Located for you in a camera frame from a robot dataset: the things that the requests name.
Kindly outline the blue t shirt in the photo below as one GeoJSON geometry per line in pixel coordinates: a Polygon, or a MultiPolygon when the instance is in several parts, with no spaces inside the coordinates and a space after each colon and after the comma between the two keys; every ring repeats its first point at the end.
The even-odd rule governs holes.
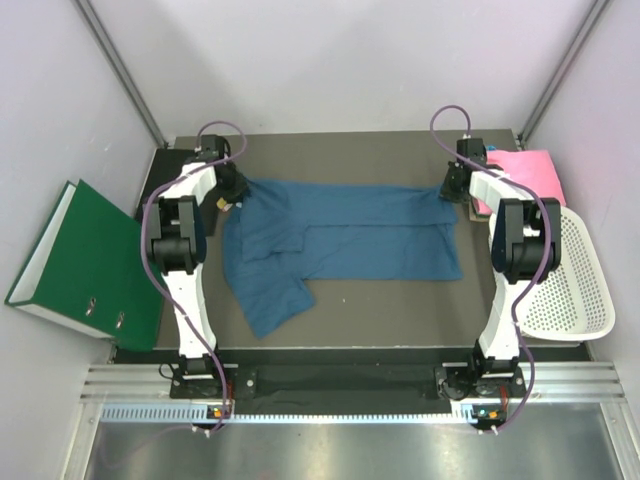
{"type": "Polygon", "coordinates": [[[457,281],[458,217],[436,187],[252,180],[224,227],[224,276],[264,338],[315,299],[309,280],[457,281]]]}

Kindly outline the white perforated plastic basket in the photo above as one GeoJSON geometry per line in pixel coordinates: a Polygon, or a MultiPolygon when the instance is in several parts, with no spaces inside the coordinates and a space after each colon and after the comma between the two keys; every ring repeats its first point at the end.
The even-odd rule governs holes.
{"type": "Polygon", "coordinates": [[[521,333],[547,341],[583,342],[606,336],[615,310],[583,220],[561,208],[561,262],[518,304],[521,333]]]}

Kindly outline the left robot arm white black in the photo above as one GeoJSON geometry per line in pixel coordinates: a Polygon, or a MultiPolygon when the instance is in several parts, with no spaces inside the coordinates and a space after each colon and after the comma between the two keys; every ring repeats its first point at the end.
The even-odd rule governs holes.
{"type": "Polygon", "coordinates": [[[231,157],[226,138],[198,138],[177,178],[152,193],[143,207],[143,267],[158,269],[161,279],[152,284],[172,305],[179,333],[178,359],[169,364],[174,399],[230,399],[203,290],[207,229],[201,206],[212,195],[214,210],[228,211],[249,195],[248,181],[231,157]]]}

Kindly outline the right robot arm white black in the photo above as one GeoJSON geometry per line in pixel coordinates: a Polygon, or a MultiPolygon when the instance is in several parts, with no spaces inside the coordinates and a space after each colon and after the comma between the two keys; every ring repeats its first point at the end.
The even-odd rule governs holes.
{"type": "Polygon", "coordinates": [[[528,348],[517,307],[561,260],[560,203],[541,198],[497,168],[487,165],[480,138],[456,142],[440,195],[449,201],[478,200],[492,212],[491,264],[496,292],[489,320],[476,341],[468,366],[448,367],[440,381],[444,396],[460,401],[487,396],[521,380],[519,357],[528,348]]]}

